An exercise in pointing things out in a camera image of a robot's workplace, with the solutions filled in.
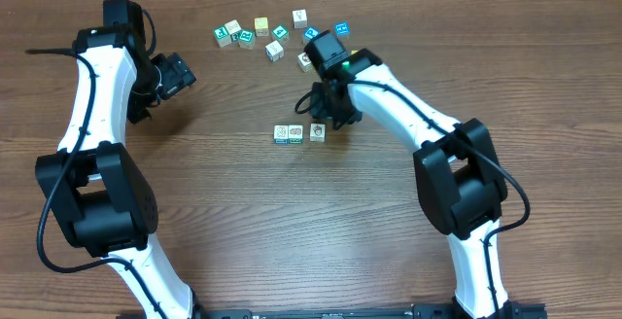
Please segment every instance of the cube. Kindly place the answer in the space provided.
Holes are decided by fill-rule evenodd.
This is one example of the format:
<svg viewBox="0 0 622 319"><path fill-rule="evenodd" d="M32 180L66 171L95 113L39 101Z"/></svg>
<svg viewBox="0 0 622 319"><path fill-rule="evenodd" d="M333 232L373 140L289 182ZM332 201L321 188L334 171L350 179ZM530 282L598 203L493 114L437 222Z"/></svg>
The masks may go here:
<svg viewBox="0 0 622 319"><path fill-rule="evenodd" d="M309 140L324 143L327 140L327 126L325 124L311 124Z"/></svg>
<svg viewBox="0 0 622 319"><path fill-rule="evenodd" d="M289 144L288 127L286 125L274 126L274 144Z"/></svg>
<svg viewBox="0 0 622 319"><path fill-rule="evenodd" d="M265 53L268 55L270 60L272 60L272 62L285 56L285 51L283 51L283 47L281 47L279 41L274 41L265 46Z"/></svg>
<svg viewBox="0 0 622 319"><path fill-rule="evenodd" d="M309 41L311 41L313 37L319 34L320 34L320 31L318 31L317 29L313 27L307 28L306 31L304 31L304 33L302 34L302 43L303 44L309 43Z"/></svg>
<svg viewBox="0 0 622 319"><path fill-rule="evenodd" d="M231 44L231 35L226 31L226 27L220 26L214 29L214 36L216 37L216 42L222 48L224 46L228 46Z"/></svg>
<svg viewBox="0 0 622 319"><path fill-rule="evenodd" d="M288 137L290 144L302 144L302 130L304 127L298 124L288 125Z"/></svg>
<svg viewBox="0 0 622 319"><path fill-rule="evenodd" d="M300 68L304 72L308 72L313 68L313 64L311 60L309 60L309 55L307 55L307 53L302 53L298 56L298 65L300 65Z"/></svg>
<svg viewBox="0 0 622 319"><path fill-rule="evenodd" d="M241 30L237 43L240 44L240 48L251 50L255 47L255 33L249 30Z"/></svg>
<svg viewBox="0 0 622 319"><path fill-rule="evenodd" d="M231 42L236 42L240 36L240 31L242 31L242 27L237 23L237 20L227 22L225 28L229 35L231 35Z"/></svg>
<svg viewBox="0 0 622 319"><path fill-rule="evenodd" d="M258 37L267 37L270 35L268 18L255 18L255 34Z"/></svg>
<svg viewBox="0 0 622 319"><path fill-rule="evenodd" d="M350 26L348 22L339 22L334 25L334 33L337 35L337 38L340 40L350 38Z"/></svg>
<svg viewBox="0 0 622 319"><path fill-rule="evenodd" d="M304 9L299 11L293 11L294 16L294 28L305 28L307 26L307 11Z"/></svg>
<svg viewBox="0 0 622 319"><path fill-rule="evenodd" d="M286 45L290 42L290 31L288 31L284 25L280 24L272 30L272 40L279 41L281 45Z"/></svg>

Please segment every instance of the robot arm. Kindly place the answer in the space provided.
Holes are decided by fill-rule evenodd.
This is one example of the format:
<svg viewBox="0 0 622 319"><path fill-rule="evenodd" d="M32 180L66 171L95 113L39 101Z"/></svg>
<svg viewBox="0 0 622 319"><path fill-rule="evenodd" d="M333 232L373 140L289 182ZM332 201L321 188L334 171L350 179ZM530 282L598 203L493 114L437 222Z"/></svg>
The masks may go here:
<svg viewBox="0 0 622 319"><path fill-rule="evenodd" d="M162 315L145 290L167 318L190 318L192 290L177 276L157 240L156 198L124 143L127 120L135 124L147 118L148 107L170 98L195 78L175 53L149 60L142 9L128 0L104 1L104 26L81 30L72 52L83 57L96 75L87 135L75 148L91 92L90 73L78 61L78 90L69 127L58 152L37 159L37 180L48 199L60 181L52 211L72 246L85 247L92 257L132 264L143 284L126 266L107 263L125 280L148 319ZM77 152L75 159L69 160L72 152ZM61 176L64 164L70 165L71 174ZM98 179L106 190L78 191Z"/></svg>
<svg viewBox="0 0 622 319"><path fill-rule="evenodd" d="M400 83L386 64L372 65L359 72L355 81L380 83L397 90L415 104L428 118L435 121L445 131L453 131L456 119L447 117L434 110L430 105ZM414 153L421 149L425 142L435 142L444 135L430 128L428 123L418 116L403 100L395 94L380 88L351 83L348 94L353 106L363 114L369 115L395 135L406 149ZM456 272L456 301L471 318L485 318L495 311L491 292L488 288L486 263L481 240L491 230L499 227L500 220L489 221L471 232L466 240L455 234L447 235L447 241ZM501 273L497 254L497 236L490 241L493 279L497 290L498 307L503 307L508 296L501 284Z"/></svg>
<svg viewBox="0 0 622 319"><path fill-rule="evenodd" d="M136 82L136 65L127 48L101 46L89 48L82 56L92 65L97 78L95 103L88 135L78 150L96 149L99 143L122 143L125 145L125 122L127 104L134 82ZM86 66L78 61L78 90L74 102L74 110L65 136L60 140L58 151L74 150L86 114L86 104L90 93L90 76Z"/></svg>
<svg viewBox="0 0 622 319"><path fill-rule="evenodd" d="M483 124L477 120L460 124L434 110L402 85L377 56L368 50L348 55L327 32L312 40L305 51L323 79L312 90L312 116L332 119L333 127L340 128L367 114L414 153L422 209L447 235L450 245L457 279L456 302L468 317L494 315L482 240L499 226L507 190L497 172L468 157L450 140L461 137L497 162ZM430 121L441 130L432 127ZM468 159L469 164L453 173L449 162L456 158ZM508 296L501 284L496 236L491 238L488 251L497 307L502 308Z"/></svg>

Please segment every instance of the teal printed symbol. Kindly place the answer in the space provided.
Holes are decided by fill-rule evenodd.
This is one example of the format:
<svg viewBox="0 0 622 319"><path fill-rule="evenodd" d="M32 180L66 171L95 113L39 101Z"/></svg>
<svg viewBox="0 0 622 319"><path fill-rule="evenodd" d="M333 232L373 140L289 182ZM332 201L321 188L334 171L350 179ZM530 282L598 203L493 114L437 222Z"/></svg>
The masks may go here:
<svg viewBox="0 0 622 319"><path fill-rule="evenodd" d="M273 32L277 38L283 38L283 36L288 33L288 31L283 26L275 28Z"/></svg>
<svg viewBox="0 0 622 319"><path fill-rule="evenodd" d="M251 32L251 31L242 31L240 33L240 40L242 42L251 42L251 41L253 41L253 32Z"/></svg>
<svg viewBox="0 0 622 319"><path fill-rule="evenodd" d="M229 33L226 32L226 28L223 26L215 29L214 34L216 35L216 38L221 39L228 36Z"/></svg>
<svg viewBox="0 0 622 319"><path fill-rule="evenodd" d="M337 23L334 26L334 31L337 33L337 36L350 34L350 27L348 26L348 22Z"/></svg>
<svg viewBox="0 0 622 319"><path fill-rule="evenodd" d="M313 28L313 27L309 27L307 28L307 30L304 32L304 37L308 38L308 39L313 39L315 36L319 35L320 31L318 31L317 29Z"/></svg>

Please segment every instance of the wood grain surface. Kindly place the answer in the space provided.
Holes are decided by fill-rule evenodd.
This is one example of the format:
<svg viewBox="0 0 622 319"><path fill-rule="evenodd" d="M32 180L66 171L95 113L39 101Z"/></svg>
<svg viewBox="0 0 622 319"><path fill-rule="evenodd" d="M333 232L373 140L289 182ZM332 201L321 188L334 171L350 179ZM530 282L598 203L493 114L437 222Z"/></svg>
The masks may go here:
<svg viewBox="0 0 622 319"><path fill-rule="evenodd" d="M127 149L157 197L159 239L208 308L392 307L447 302L445 238L423 215L412 159L375 121L325 145L275 146L276 124L311 124L295 102L317 76L296 64L301 32L272 63L218 48L234 18L320 29L347 20L348 49L368 47L436 109L473 117L524 186L530 221L500 238L510 297L551 318L622 310L622 0L135 0L155 20L159 53L198 81L127 127ZM54 152L72 111L75 61L25 55L69 47L101 24L102 0L0 0L0 317L112 318L139 310L112 272L47 270L35 251L44 197L35 159ZM508 223L522 213L512 192ZM54 219L47 250L89 260Z"/></svg>

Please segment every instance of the small block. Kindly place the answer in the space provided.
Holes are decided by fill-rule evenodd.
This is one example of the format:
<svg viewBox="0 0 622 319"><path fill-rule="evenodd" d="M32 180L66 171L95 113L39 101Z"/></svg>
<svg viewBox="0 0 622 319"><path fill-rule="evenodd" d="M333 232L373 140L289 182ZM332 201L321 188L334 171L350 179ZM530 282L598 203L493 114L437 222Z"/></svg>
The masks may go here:
<svg viewBox="0 0 622 319"><path fill-rule="evenodd" d="M305 28L307 26L306 10L293 11L292 15L294 16L294 28Z"/></svg>
<svg viewBox="0 0 622 319"><path fill-rule="evenodd" d="M311 124L309 140L324 143L327 140L327 126L325 124Z"/></svg>
<svg viewBox="0 0 622 319"><path fill-rule="evenodd" d="M334 25L334 32L337 38L348 38L350 36L350 26L348 22L339 22Z"/></svg>
<svg viewBox="0 0 622 319"><path fill-rule="evenodd" d="M311 41L315 36L319 34L320 34L320 31L318 31L317 29L313 27L307 28L306 31L304 31L304 33L302 34L302 43L304 44L309 43L309 41Z"/></svg>
<svg viewBox="0 0 622 319"><path fill-rule="evenodd" d="M238 43L240 48L251 50L255 47L255 33L249 30L241 30Z"/></svg>
<svg viewBox="0 0 622 319"><path fill-rule="evenodd" d="M237 23L237 20L227 22L225 24L225 28L230 35L238 34L242 30L242 27L240 27L240 24Z"/></svg>
<svg viewBox="0 0 622 319"><path fill-rule="evenodd" d="M258 37L267 37L270 34L268 18L255 18L255 34Z"/></svg>
<svg viewBox="0 0 622 319"><path fill-rule="evenodd" d="M214 36L216 37L216 41L221 48L231 43L231 36L226 31L226 28L224 26L215 28Z"/></svg>
<svg viewBox="0 0 622 319"><path fill-rule="evenodd" d="M289 142L288 127L286 125L275 125L274 144L288 144Z"/></svg>
<svg viewBox="0 0 622 319"><path fill-rule="evenodd" d="M298 56L298 65L304 72L308 72L313 68L313 64L311 63L311 60L309 59L309 55L307 55L307 53L302 53Z"/></svg>
<svg viewBox="0 0 622 319"><path fill-rule="evenodd" d="M279 44L279 41L274 41L269 45L265 46L265 53L268 55L272 62L280 59L285 55L285 51L283 51L283 47Z"/></svg>
<svg viewBox="0 0 622 319"><path fill-rule="evenodd" d="M280 24L275 29L272 30L272 40L279 41L281 44L287 44L290 42L290 31Z"/></svg>
<svg viewBox="0 0 622 319"><path fill-rule="evenodd" d="M290 144L302 144L302 130L304 130L304 127L302 125L288 125L288 136L290 138Z"/></svg>

